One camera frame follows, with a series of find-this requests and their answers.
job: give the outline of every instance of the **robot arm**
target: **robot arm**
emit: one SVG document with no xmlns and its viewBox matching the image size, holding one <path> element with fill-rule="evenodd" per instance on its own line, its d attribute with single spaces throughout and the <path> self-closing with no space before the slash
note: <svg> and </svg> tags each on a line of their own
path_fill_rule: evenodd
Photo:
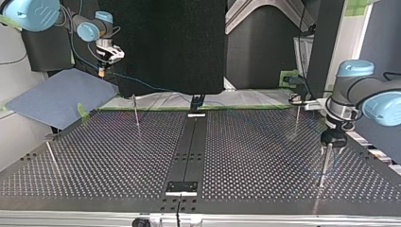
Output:
<svg viewBox="0 0 401 227">
<path fill-rule="evenodd" d="M 374 70 L 368 61 L 340 65 L 333 95 L 325 103 L 329 128 L 321 137 L 325 147 L 345 147 L 345 133 L 354 128 L 360 112 L 382 126 L 401 125 L 401 80 L 383 82 L 373 77 Z"/>
<path fill-rule="evenodd" d="M 59 0 L 5 0 L 0 14 L 9 17 L 23 29 L 44 31 L 52 26 L 66 26 L 85 42 L 96 42 L 99 58 L 99 75 L 112 64 L 124 58 L 120 47 L 113 45 L 113 16 L 98 11 L 94 20 L 87 19 L 64 8 Z"/>
</svg>

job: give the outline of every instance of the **black acoustic foam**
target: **black acoustic foam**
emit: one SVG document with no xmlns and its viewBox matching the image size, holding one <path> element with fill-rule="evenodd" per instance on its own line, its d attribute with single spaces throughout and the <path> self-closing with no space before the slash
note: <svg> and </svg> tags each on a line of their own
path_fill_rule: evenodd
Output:
<svg viewBox="0 0 401 227">
<path fill-rule="evenodd" d="M 218 94 L 226 72 L 226 1 L 99 0 L 121 31 L 114 37 L 126 53 L 115 72 L 155 87 L 190 95 Z M 154 90 L 120 78 L 123 96 Z"/>
</svg>

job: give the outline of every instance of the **blue cutting mat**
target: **blue cutting mat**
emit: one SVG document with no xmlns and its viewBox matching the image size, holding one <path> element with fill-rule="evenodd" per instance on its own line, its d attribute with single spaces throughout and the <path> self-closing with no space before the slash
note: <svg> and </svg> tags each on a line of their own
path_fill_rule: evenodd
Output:
<svg viewBox="0 0 401 227">
<path fill-rule="evenodd" d="M 77 69 L 64 70 L 17 96 L 6 107 L 18 114 L 64 130 L 81 118 L 79 103 L 86 112 L 106 104 L 117 87 Z"/>
</svg>

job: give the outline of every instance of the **perforated metal table surface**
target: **perforated metal table surface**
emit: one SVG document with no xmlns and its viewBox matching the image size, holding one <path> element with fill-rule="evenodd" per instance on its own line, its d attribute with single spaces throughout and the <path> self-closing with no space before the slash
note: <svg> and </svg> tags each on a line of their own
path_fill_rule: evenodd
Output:
<svg viewBox="0 0 401 227">
<path fill-rule="evenodd" d="M 352 139 L 320 189 L 325 127 L 296 113 L 96 113 L 0 173 L 0 210 L 401 217 L 401 178 Z"/>
</svg>

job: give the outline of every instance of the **white wall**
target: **white wall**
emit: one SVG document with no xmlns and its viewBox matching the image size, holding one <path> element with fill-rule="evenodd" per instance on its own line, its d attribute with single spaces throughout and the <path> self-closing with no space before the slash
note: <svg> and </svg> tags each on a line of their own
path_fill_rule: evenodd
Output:
<svg viewBox="0 0 401 227">
<path fill-rule="evenodd" d="M 0 63 L 21 59 L 26 49 L 19 31 L 0 25 Z M 44 73 L 30 71 L 28 59 L 0 65 L 0 104 L 43 82 Z M 0 107 L 0 171 L 38 147 L 50 128 Z"/>
<path fill-rule="evenodd" d="M 367 7 L 365 15 L 344 16 L 347 2 L 348 1 L 345 1 L 344 4 L 343 16 L 340 22 L 339 34 L 337 36 L 325 90 L 332 89 L 336 81 L 337 71 L 343 61 L 359 59 L 372 7 L 374 6 L 370 5 Z"/>
</svg>

